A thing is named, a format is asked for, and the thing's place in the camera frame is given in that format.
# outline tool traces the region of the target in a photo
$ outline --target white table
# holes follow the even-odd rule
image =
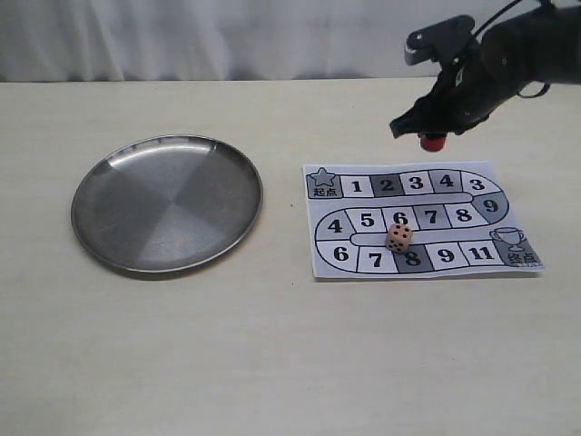
[[[439,154],[389,121],[433,79],[0,85],[0,433],[579,436],[581,87],[512,100]],[[140,282],[76,242],[90,168],[158,134],[244,151],[261,218]],[[316,282],[305,163],[489,160],[537,278]]]

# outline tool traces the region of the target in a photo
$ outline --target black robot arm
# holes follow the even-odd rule
[[[473,26],[471,17],[461,15],[409,36],[406,62],[431,60],[441,72],[430,92],[390,123],[395,138],[417,134],[424,149],[439,151],[448,134],[485,122],[531,83],[545,84],[541,94],[551,84],[581,84],[581,6],[542,1],[490,28],[480,44]]]

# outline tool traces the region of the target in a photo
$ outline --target metal plate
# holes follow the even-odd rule
[[[160,136],[111,154],[73,199],[74,232],[97,260],[174,273],[228,252],[252,228],[262,184],[251,161],[211,138]]]

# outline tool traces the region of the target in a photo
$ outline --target wooden die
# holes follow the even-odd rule
[[[411,243],[413,232],[406,224],[395,223],[389,227],[386,245],[392,252],[403,253]]]

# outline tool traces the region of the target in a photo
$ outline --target game board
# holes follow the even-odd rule
[[[533,249],[486,162],[303,168],[313,271],[319,278],[429,278],[538,272]],[[414,232],[409,250],[388,228]]]

